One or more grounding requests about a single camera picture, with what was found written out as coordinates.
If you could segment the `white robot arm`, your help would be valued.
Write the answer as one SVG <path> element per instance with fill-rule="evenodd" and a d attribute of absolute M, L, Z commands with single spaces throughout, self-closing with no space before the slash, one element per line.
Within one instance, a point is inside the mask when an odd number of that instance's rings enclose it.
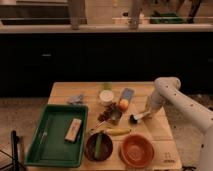
<path fill-rule="evenodd" d="M 148 98 L 148 111 L 155 114 L 170 101 L 204 134 L 197 171 L 213 171 L 213 111 L 181 93 L 180 86 L 177 77 L 157 78 Z"/>

